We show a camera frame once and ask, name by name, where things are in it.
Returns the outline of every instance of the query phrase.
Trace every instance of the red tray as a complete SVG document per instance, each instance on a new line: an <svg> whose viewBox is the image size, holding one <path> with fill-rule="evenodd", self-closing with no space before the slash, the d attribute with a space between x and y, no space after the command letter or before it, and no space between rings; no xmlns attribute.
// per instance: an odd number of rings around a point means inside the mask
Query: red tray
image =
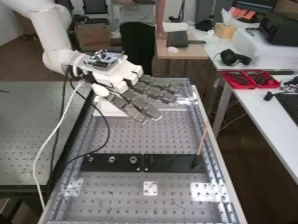
<svg viewBox="0 0 298 224"><path fill-rule="evenodd" d="M255 83L244 72L238 70L224 70L220 75L234 89L254 89Z"/></svg>
<svg viewBox="0 0 298 224"><path fill-rule="evenodd" d="M256 88L259 89L274 89L279 88L280 83L272 78L272 76L262 70L246 70L244 75L254 81Z"/></svg>

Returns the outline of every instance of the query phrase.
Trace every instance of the desk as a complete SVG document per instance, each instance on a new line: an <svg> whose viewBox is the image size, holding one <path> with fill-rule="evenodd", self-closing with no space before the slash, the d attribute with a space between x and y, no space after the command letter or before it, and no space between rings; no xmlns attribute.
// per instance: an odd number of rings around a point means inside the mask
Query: desk
<svg viewBox="0 0 298 224"><path fill-rule="evenodd" d="M206 41L206 44L203 45L203 49L210 57L210 60L214 64L215 67L215 75L210 78L210 84L207 85L207 91L206 91L206 112L207 115L210 115L211 112L211 107L214 104L214 99L216 96L216 90L218 90L218 84L219 84L219 79L220 79L220 71L222 70L248 70L248 69L256 69L256 70L266 70L266 71L288 71L292 70L291 68L284 66L276 66L272 63L268 63L266 66L256 66L254 61L251 61L250 65L243 65L243 64L236 64L235 66L226 66L222 61L220 61L220 56L218 53L220 53L226 49L231 49L235 53L242 54L242 52L232 46L231 40L224 40L218 38L215 35L208 36L206 32L195 30L194 27L191 27L193 34L196 38L196 40L203 40Z"/></svg>
<svg viewBox="0 0 298 224"><path fill-rule="evenodd" d="M189 30L189 39L196 40L193 30ZM187 48L179 48L177 54L169 53L166 48L166 39L155 38L155 58L154 73L178 77L190 78L191 83L195 84L199 95L204 94L204 86L208 76L208 56L199 44L190 44Z"/></svg>
<svg viewBox="0 0 298 224"><path fill-rule="evenodd" d="M292 76L274 76L274 78L278 81L284 81L292 79ZM212 132L216 136L230 95L232 93L280 162L283 163L292 179L298 183L298 126L295 125L275 97L268 102L263 100L267 91L271 91L272 93L280 92L278 89L235 90L224 82L223 93L212 124Z"/></svg>
<svg viewBox="0 0 298 224"><path fill-rule="evenodd" d="M196 40L193 31L189 30L189 40ZM167 52L166 39L155 38L157 57L159 59L179 59L179 60L206 60L207 53L200 44L190 44L186 48L179 48L177 54Z"/></svg>

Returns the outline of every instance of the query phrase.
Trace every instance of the white robotic arm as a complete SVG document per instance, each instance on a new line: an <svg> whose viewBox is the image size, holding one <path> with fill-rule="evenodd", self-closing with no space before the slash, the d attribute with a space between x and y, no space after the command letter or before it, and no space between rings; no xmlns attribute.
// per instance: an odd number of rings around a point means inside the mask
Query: white robotic arm
<svg viewBox="0 0 298 224"><path fill-rule="evenodd" d="M178 87L169 81L142 76L142 68L126 60L122 52L101 50L93 56L71 50L66 29L71 17L53 0L0 0L10 9L30 19L44 48L42 61L47 69L93 83L94 93L129 117L143 123L146 118L161 118L159 111L138 93L163 103L177 100Z"/></svg>

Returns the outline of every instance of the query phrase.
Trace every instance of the black box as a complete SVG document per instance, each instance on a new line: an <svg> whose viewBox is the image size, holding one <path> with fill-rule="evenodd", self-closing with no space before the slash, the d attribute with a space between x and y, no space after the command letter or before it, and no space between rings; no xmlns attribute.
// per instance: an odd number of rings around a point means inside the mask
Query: black box
<svg viewBox="0 0 298 224"><path fill-rule="evenodd" d="M268 14L259 30L268 43L298 47L298 14Z"/></svg>

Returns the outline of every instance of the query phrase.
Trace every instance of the black pants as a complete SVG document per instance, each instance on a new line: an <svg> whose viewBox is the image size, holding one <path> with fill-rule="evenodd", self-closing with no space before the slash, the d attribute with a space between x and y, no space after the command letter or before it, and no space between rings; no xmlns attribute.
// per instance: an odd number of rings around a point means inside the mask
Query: black pants
<svg viewBox="0 0 298 224"><path fill-rule="evenodd" d="M119 33L129 62L141 65L143 73L151 75L155 46L154 27L143 23L123 23L119 26Z"/></svg>

